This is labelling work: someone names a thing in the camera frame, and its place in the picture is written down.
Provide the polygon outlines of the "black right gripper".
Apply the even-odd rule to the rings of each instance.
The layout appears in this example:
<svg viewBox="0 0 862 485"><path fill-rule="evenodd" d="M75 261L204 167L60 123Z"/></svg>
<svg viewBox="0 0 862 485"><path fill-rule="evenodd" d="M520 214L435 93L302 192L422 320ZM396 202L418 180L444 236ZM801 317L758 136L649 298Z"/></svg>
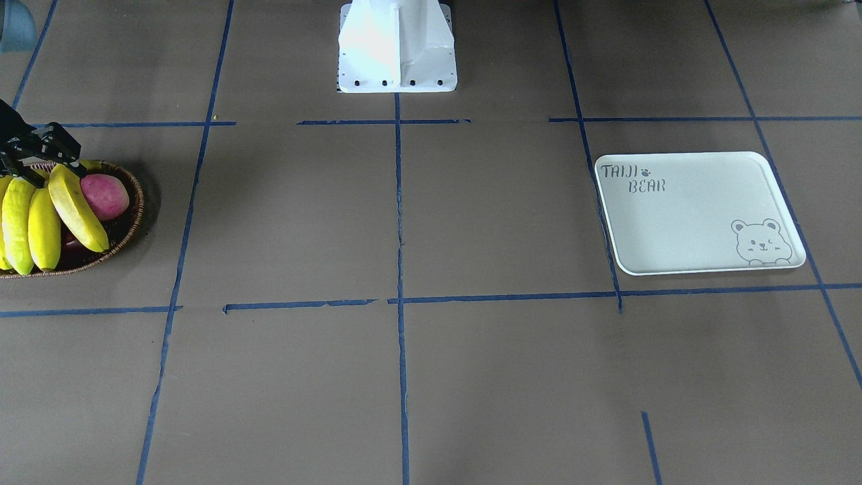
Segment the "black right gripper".
<svg viewBox="0 0 862 485"><path fill-rule="evenodd" d="M34 130L34 126L26 123L16 110L1 100L1 148L5 153L1 154L1 175L23 179L34 188L44 188L46 176L24 165L21 160L29 156L14 148L11 142L13 138L30 140ZM47 123L39 130L39 139L47 160L66 166L80 179L88 175L88 169L80 162L81 145L64 126Z"/></svg>

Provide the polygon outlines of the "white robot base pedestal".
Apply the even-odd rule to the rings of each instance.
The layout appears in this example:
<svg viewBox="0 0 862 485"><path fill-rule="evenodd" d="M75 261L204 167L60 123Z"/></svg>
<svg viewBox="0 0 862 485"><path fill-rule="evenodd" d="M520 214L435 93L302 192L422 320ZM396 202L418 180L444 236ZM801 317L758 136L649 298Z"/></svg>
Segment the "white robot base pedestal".
<svg viewBox="0 0 862 485"><path fill-rule="evenodd" d="M440 1L352 1L339 12L342 93L437 93L458 86L451 7Z"/></svg>

